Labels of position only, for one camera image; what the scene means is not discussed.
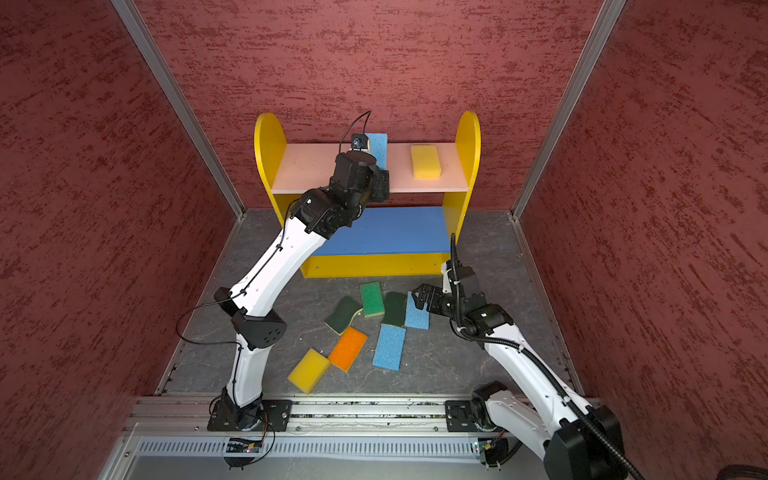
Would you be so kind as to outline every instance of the orange sponge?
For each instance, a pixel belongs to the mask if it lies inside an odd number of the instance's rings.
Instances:
[[[328,360],[341,370],[348,372],[349,367],[352,366],[357,358],[357,354],[360,353],[363,343],[365,343],[367,339],[368,336],[365,333],[348,326],[346,330],[344,330],[344,333],[341,334],[341,338],[336,344],[336,347],[334,347],[331,354],[328,355]]]

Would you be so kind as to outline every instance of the sponge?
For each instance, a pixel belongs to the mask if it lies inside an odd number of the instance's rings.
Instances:
[[[440,160],[435,145],[411,145],[413,177],[419,180],[440,178]]]
[[[357,354],[360,353],[363,343],[366,342],[368,336],[365,333],[355,330],[352,327],[344,330],[339,342],[333,347],[333,351],[328,355],[328,360],[339,367],[345,372],[349,371],[349,367],[357,358]]]
[[[426,306],[424,310],[416,308],[411,292],[408,292],[406,304],[406,326],[412,329],[429,330],[429,312],[426,310]]]
[[[288,380],[302,392],[309,394],[330,365],[331,362],[326,357],[320,355],[315,349],[310,349],[299,365],[288,375]]]
[[[376,344],[376,354],[373,356],[373,366],[395,371],[400,370],[400,356],[405,341],[406,329],[382,324],[379,342]]]
[[[386,134],[366,134],[371,144],[371,155],[376,159],[376,166],[386,170]]]
[[[336,332],[336,335],[344,333],[346,327],[352,323],[355,315],[362,309],[357,300],[351,296],[345,296],[336,305],[336,309],[333,310],[331,316],[326,318],[326,325],[331,327],[331,330]]]
[[[406,295],[388,292],[384,297],[384,319],[382,324],[404,326],[406,324]]]
[[[366,318],[384,313],[382,287],[379,282],[360,285],[360,297],[362,297],[362,312]]]

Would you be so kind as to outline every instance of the metal vent grille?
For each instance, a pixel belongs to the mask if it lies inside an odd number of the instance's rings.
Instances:
[[[227,437],[143,437],[137,456],[221,457]],[[277,437],[273,457],[325,458],[441,458],[475,461],[474,438],[421,437]],[[258,456],[233,454],[227,456]]]

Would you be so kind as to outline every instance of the yellow shelf side panel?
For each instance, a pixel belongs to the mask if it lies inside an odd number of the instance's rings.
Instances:
[[[466,192],[446,193],[442,200],[442,211],[449,237],[451,233],[455,233],[458,242],[458,235],[462,231],[469,198],[475,187],[475,179],[480,167],[480,120],[475,112],[466,111],[462,115],[456,131],[456,150],[458,150],[458,158],[462,162],[469,189]]]
[[[283,160],[286,145],[288,145],[286,135],[275,114],[259,115],[258,120],[256,120],[256,127],[253,129],[253,152],[256,155],[256,165],[259,168],[259,176],[264,184],[264,190],[270,198],[281,225],[288,204],[294,198],[298,198],[298,195],[274,195],[272,193],[275,175],[277,175],[277,169],[280,168],[280,162]]]
[[[333,255],[310,257],[301,266],[304,278],[439,275],[450,253]]]

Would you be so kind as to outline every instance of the black mounting plate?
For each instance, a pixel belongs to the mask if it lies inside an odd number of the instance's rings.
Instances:
[[[482,432],[475,425],[475,420],[472,419],[472,408],[469,400],[446,400],[445,423],[449,432]]]
[[[269,419],[269,424],[275,432],[285,432],[290,420],[290,409],[293,402],[290,400],[262,400],[261,407]],[[218,402],[214,407],[214,413],[208,420],[209,432],[239,432],[235,425],[227,420],[227,415],[223,413],[223,402]],[[256,430],[259,430],[261,423],[257,423]]]
[[[293,402],[290,400],[262,400],[266,417],[275,432],[285,432],[290,420],[290,408]]]

